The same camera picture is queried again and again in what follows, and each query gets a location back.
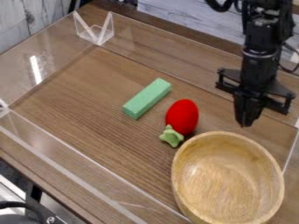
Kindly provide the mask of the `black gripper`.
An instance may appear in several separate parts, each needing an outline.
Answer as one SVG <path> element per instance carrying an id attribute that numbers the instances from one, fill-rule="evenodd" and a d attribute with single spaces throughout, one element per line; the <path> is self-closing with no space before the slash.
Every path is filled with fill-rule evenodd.
<path id="1" fill-rule="evenodd" d="M 233 94 L 235 119 L 242 127 L 250 127 L 263 109 L 286 115 L 295 92 L 277 79 L 278 51 L 243 50 L 239 70 L 221 68 L 217 88 Z"/>

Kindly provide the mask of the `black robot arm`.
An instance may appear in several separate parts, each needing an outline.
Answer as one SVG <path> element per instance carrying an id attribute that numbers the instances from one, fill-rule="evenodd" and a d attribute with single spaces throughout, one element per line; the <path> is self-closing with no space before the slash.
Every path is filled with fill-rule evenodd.
<path id="1" fill-rule="evenodd" d="M 249 127 L 263 109 L 287 114 L 295 93 L 278 81 L 282 50 L 294 36 L 294 0 L 206 0 L 217 12 L 242 13 L 243 60 L 239 70 L 222 68 L 217 88 L 234 96 L 235 119 Z"/>

